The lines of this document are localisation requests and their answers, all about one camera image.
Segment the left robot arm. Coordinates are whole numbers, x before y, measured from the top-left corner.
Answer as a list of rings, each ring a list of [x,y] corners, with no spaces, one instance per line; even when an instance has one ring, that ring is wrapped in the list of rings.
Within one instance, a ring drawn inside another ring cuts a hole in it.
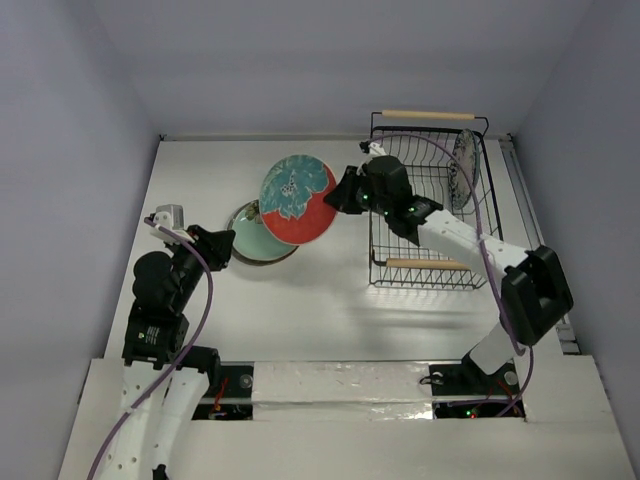
[[[134,265],[118,419],[92,461],[90,479],[171,478],[198,403],[222,383],[218,351],[196,341],[213,304],[212,275],[228,266],[235,233],[198,225],[170,229],[152,217],[145,222],[167,249]],[[207,283],[204,319],[192,327],[184,310],[201,280]]]

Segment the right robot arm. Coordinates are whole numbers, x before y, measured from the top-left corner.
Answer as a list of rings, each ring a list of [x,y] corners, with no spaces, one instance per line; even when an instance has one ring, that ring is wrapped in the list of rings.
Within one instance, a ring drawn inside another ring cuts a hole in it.
[[[434,380],[459,382],[482,392],[497,371],[523,348],[532,348],[574,306],[557,253],[507,244],[456,218],[442,204],[415,194],[406,168],[393,156],[377,156],[362,167],[349,166],[324,201],[340,213],[380,215],[398,237],[425,245],[482,275],[498,307],[496,326],[460,362],[453,375]]]

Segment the blue speckled plate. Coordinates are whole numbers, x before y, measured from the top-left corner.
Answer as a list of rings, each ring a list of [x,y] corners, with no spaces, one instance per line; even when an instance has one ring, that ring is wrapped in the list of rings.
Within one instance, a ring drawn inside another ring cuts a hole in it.
[[[476,135],[462,130],[455,138],[453,160],[448,167],[451,207],[462,210],[472,198],[479,178],[480,147]]]

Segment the teal and red plate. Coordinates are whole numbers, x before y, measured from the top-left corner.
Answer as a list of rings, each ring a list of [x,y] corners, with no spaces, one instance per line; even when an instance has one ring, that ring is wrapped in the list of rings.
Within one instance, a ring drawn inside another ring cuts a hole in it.
[[[265,227],[288,245],[318,239],[337,216],[324,202],[336,186],[331,168],[317,157],[294,154],[279,160],[265,176],[258,196]]]

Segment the light green plate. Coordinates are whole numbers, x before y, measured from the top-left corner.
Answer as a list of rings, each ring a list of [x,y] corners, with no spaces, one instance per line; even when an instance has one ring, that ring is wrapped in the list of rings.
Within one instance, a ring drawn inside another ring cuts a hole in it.
[[[229,219],[227,229],[235,232],[232,255],[247,265],[275,264],[298,249],[297,246],[281,242],[266,228],[258,200],[252,200],[237,209]]]

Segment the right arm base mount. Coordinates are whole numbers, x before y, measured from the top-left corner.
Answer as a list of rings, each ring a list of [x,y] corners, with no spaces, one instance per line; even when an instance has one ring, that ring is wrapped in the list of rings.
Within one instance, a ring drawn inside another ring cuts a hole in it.
[[[483,370],[465,354],[426,364],[417,383],[429,389],[436,419],[526,418],[522,383],[513,358]]]

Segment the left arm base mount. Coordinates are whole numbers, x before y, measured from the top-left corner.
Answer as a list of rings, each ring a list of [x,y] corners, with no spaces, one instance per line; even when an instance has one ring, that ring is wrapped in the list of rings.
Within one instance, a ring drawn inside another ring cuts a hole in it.
[[[221,377],[195,408],[193,420],[242,421],[253,419],[254,364],[223,363]]]

